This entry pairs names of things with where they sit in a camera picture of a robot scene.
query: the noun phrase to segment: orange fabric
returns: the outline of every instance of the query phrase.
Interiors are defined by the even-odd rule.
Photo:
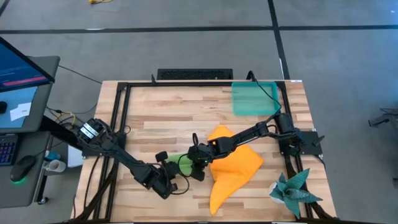
[[[226,126],[219,125],[208,140],[233,135],[234,133]],[[224,159],[214,160],[210,164],[210,171],[215,181],[210,195],[210,213],[213,216],[231,194],[249,182],[263,162],[263,158],[249,146],[242,145]]]

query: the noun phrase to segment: transparent green box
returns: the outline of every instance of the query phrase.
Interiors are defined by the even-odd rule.
[[[259,82],[260,86],[275,100],[278,91],[275,82]],[[272,115],[279,105],[269,98],[256,82],[232,83],[233,113],[235,115]]]

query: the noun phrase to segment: concrete floor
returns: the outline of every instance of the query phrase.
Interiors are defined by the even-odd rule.
[[[275,0],[280,26],[398,24],[393,0]],[[174,26],[269,26],[267,1],[11,0],[0,30]],[[396,223],[398,141],[388,125],[370,128],[380,107],[398,107],[398,30],[282,31],[291,79],[302,79],[320,134],[338,216]],[[142,80],[158,68],[232,68],[281,79],[273,31],[3,35],[26,55],[59,55],[61,65],[99,81]],[[100,86],[59,69],[48,103],[85,111]],[[88,119],[92,113],[81,118]],[[49,177],[44,205],[0,210],[1,223],[68,219],[79,170]]]

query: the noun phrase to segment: artificial plant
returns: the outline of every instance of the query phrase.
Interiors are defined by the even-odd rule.
[[[285,202],[286,207],[293,212],[297,218],[300,218],[299,202],[311,203],[322,200],[310,192],[300,189],[305,183],[309,172],[310,169],[303,170],[288,181],[285,180],[285,176],[282,173],[279,180],[276,182],[276,187],[271,194],[269,194],[271,197]]]

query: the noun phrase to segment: computer monitor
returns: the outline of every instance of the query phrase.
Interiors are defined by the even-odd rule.
[[[54,77],[0,37],[0,92],[50,82],[54,82]]]

